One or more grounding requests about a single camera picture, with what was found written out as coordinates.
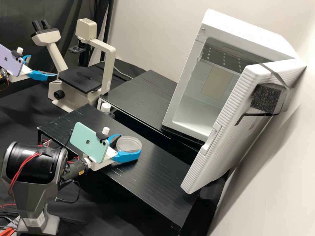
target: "black cable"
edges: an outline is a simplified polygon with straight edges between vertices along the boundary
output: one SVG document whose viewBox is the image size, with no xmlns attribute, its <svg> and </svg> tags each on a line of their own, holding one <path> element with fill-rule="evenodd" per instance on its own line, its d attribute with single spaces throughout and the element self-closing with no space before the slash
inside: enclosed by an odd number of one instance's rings
<svg viewBox="0 0 315 236">
<path fill-rule="evenodd" d="M 81 186 L 80 186 L 80 184 L 79 184 L 78 181 L 73 180 L 73 183 L 75 183 L 75 184 L 78 185 L 78 187 L 79 187 L 79 192 L 78 192 L 77 198 L 76 198 L 74 201 L 68 201 L 68 200 L 64 200 L 64 199 L 61 199 L 61 198 L 56 197 L 56 199 L 55 199 L 56 202 L 63 202 L 63 203 L 73 204 L 73 203 L 75 203 L 77 200 L 79 200 L 80 191 L 81 191 Z"/>
<path fill-rule="evenodd" d="M 269 113 L 244 113 L 241 115 L 241 117 L 237 120 L 236 124 L 234 126 L 237 126 L 244 116 L 276 116 L 279 114 L 269 114 Z"/>
<path fill-rule="evenodd" d="M 7 217 L 7 216 L 0 216 L 0 218 L 7 219 L 7 220 L 8 220 L 8 221 L 10 221 L 12 224 L 17 225 L 17 222 L 15 222 L 14 220 L 10 219 L 10 218 L 9 218 L 9 217 Z"/>
<path fill-rule="evenodd" d="M 64 146 L 63 146 L 61 149 L 65 148 L 65 147 L 67 146 L 67 144 L 68 144 L 68 142 L 69 142 L 69 140 L 70 140 L 70 138 L 71 138 L 72 132 L 73 132 L 73 129 L 70 130 L 68 139 L 67 139 L 66 143 L 64 144 Z"/>
<path fill-rule="evenodd" d="M 12 229 L 17 230 L 16 226 L 0 226 L 0 228 L 12 228 Z"/>
</svg>

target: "black fabric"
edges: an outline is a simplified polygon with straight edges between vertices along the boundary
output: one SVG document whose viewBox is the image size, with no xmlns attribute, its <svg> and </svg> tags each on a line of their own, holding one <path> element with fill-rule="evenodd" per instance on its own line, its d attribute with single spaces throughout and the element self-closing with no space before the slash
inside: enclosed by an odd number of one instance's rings
<svg viewBox="0 0 315 236">
<path fill-rule="evenodd" d="M 47 19 L 51 27 L 60 31 L 61 39 L 57 46 L 61 54 L 66 55 L 67 65 L 77 65 L 78 56 L 70 55 L 67 50 L 71 43 L 77 44 L 74 35 L 77 19 L 93 19 L 94 5 L 94 0 L 0 0 L 0 43 L 10 50 L 22 47 L 23 55 L 32 55 L 31 69 L 56 72 L 47 48 L 36 46 L 31 39 L 34 33 L 32 21 Z M 8 89 L 0 91 L 0 98 L 38 83 L 26 79 L 10 84 Z"/>
<path fill-rule="evenodd" d="M 97 23 L 96 35 L 99 36 L 103 24 L 104 16 L 107 11 L 109 0 L 95 0 L 95 15 L 93 20 Z"/>
</svg>

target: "red wire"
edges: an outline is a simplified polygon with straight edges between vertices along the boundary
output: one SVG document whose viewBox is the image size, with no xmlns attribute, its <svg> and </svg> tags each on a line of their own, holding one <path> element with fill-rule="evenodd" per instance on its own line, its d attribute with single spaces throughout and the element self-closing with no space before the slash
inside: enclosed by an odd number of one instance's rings
<svg viewBox="0 0 315 236">
<path fill-rule="evenodd" d="M 79 157 L 74 157 L 73 159 L 78 159 L 78 160 L 80 160 L 80 158 Z M 74 162 L 72 162 L 72 161 L 68 161 L 67 163 L 74 163 Z"/>
<path fill-rule="evenodd" d="M 7 203 L 7 204 L 0 205 L 0 207 L 2 208 L 5 208 L 7 206 L 15 206 L 15 203 Z"/>
<path fill-rule="evenodd" d="M 14 184 L 15 184 L 17 178 L 19 177 L 19 175 L 20 175 L 20 173 L 21 173 L 23 167 L 26 165 L 26 163 L 28 163 L 28 162 L 29 162 L 30 160 L 32 160 L 34 157 L 37 157 L 37 156 L 40 156 L 40 155 L 41 155 L 41 153 L 36 152 L 36 153 L 34 153 L 33 155 L 30 155 L 28 158 L 26 158 L 26 159 L 22 162 L 22 164 L 20 165 L 19 170 L 16 172 L 16 174 L 14 175 L 14 177 L 13 177 L 12 180 L 11 180 L 11 184 L 10 184 L 10 188 L 9 188 L 9 195 L 12 196 L 12 189 L 13 189 L 13 186 L 14 186 Z"/>
<path fill-rule="evenodd" d="M 47 143 L 47 146 L 46 146 L 46 147 L 49 147 L 49 141 L 48 141 L 47 139 L 42 139 L 42 140 L 40 141 L 41 144 L 39 144 L 38 146 L 43 147 L 43 146 L 44 146 L 43 143 L 42 143 L 43 141 L 46 141 L 46 143 Z"/>
<path fill-rule="evenodd" d="M 4 91 L 4 90 L 6 90 L 8 87 L 9 87 L 9 79 L 7 79 L 7 86 L 6 86 L 6 88 L 1 89 L 0 91 Z"/>
</svg>

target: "black table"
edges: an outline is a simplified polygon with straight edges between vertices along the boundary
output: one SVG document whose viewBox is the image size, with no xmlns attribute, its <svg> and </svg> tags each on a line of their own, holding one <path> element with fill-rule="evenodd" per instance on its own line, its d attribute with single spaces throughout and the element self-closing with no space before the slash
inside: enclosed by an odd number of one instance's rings
<svg viewBox="0 0 315 236">
<path fill-rule="evenodd" d="M 118 110 L 115 112 L 117 121 L 191 165 L 203 143 L 191 142 L 162 129 L 176 85 L 174 81 L 149 70 L 117 86 L 100 99 Z"/>
<path fill-rule="evenodd" d="M 136 162 L 112 164 L 101 171 L 167 217 L 174 223 L 174 228 L 183 227 L 198 196 L 198 191 L 186 194 L 180 188 L 189 165 L 90 105 L 39 127 L 39 137 L 43 134 L 64 145 L 76 122 L 96 132 L 107 126 L 111 129 L 109 135 L 119 133 L 138 138 L 142 142 L 142 151 Z M 83 154 L 71 143 L 67 144 L 67 149 L 78 156 Z"/>
<path fill-rule="evenodd" d="M 132 77 L 144 72 L 144 70 L 120 60 L 115 61 L 115 66 Z M 128 80 L 128 77 L 114 71 L 111 89 Z M 66 114 L 51 103 L 47 98 L 47 93 L 48 86 L 39 84 L 0 99 L 0 163 L 2 154 L 12 141 L 36 144 L 36 128 Z M 150 133 L 149 130 L 144 125 L 137 130 L 137 133 L 144 136 Z M 82 235 L 178 234 L 175 230 L 171 230 L 172 225 L 168 219 L 102 172 L 90 172 L 89 175 L 79 180 L 83 188 L 79 201 L 72 205 L 50 201 L 49 211 L 64 217 L 86 220 L 88 225 L 67 226 L 62 224 L 61 235 L 78 235 L 76 231 Z M 196 201 L 181 230 L 181 235 L 206 234 L 223 185 L 224 179 L 219 179 L 201 190 L 201 199 L 206 201 L 200 201 L 200 199 Z M 75 199 L 76 195 L 77 187 L 75 185 L 69 185 L 59 192 L 59 197 L 63 199 Z M 12 201 L 0 181 L 0 204 Z M 0 219 L 0 224 L 4 223 L 6 221 Z"/>
<path fill-rule="evenodd" d="M 47 94 L 48 86 L 39 84 L 0 99 L 0 163 L 11 142 L 37 144 L 37 127 L 66 114 L 51 103 Z M 88 224 L 76 226 L 61 223 L 60 236 L 77 236 L 77 232 L 84 236 L 177 235 L 166 218 L 103 173 L 90 172 L 79 181 L 83 190 L 78 202 L 64 204 L 50 200 L 49 212 L 85 220 Z M 58 196 L 72 200 L 76 198 L 77 191 L 77 186 L 69 185 Z M 11 202 L 13 199 L 0 180 L 0 204 Z M 0 219 L 0 225 L 7 223 Z"/>
</svg>

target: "robotic arm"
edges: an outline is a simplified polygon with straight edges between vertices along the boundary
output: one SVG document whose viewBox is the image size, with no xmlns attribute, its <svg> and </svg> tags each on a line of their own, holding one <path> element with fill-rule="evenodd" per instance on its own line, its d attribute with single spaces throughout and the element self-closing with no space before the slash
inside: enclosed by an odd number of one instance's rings
<svg viewBox="0 0 315 236">
<path fill-rule="evenodd" d="M 0 84 L 9 85 L 9 82 L 14 83 L 28 78 L 46 81 L 49 76 L 56 75 L 30 69 L 27 65 L 31 56 L 23 56 L 22 53 L 23 48 L 10 51 L 0 44 Z"/>
<path fill-rule="evenodd" d="M 18 236 L 57 235 L 60 219 L 48 213 L 48 198 L 60 201 L 57 198 L 58 191 L 74 182 L 74 178 L 87 174 L 89 169 L 96 171 L 113 162 L 123 163 L 139 158 L 141 142 L 138 139 L 121 137 L 120 134 L 109 136 L 108 132 L 108 128 L 103 129 L 103 132 L 94 132 L 76 123 L 70 142 L 84 154 L 70 162 L 67 162 L 68 152 L 65 148 L 53 149 L 17 142 L 8 147 L 1 177 L 13 195 L 21 216 L 17 227 Z M 133 138 L 133 143 L 127 145 L 132 150 L 126 150 L 124 143 L 130 138 Z"/>
</svg>

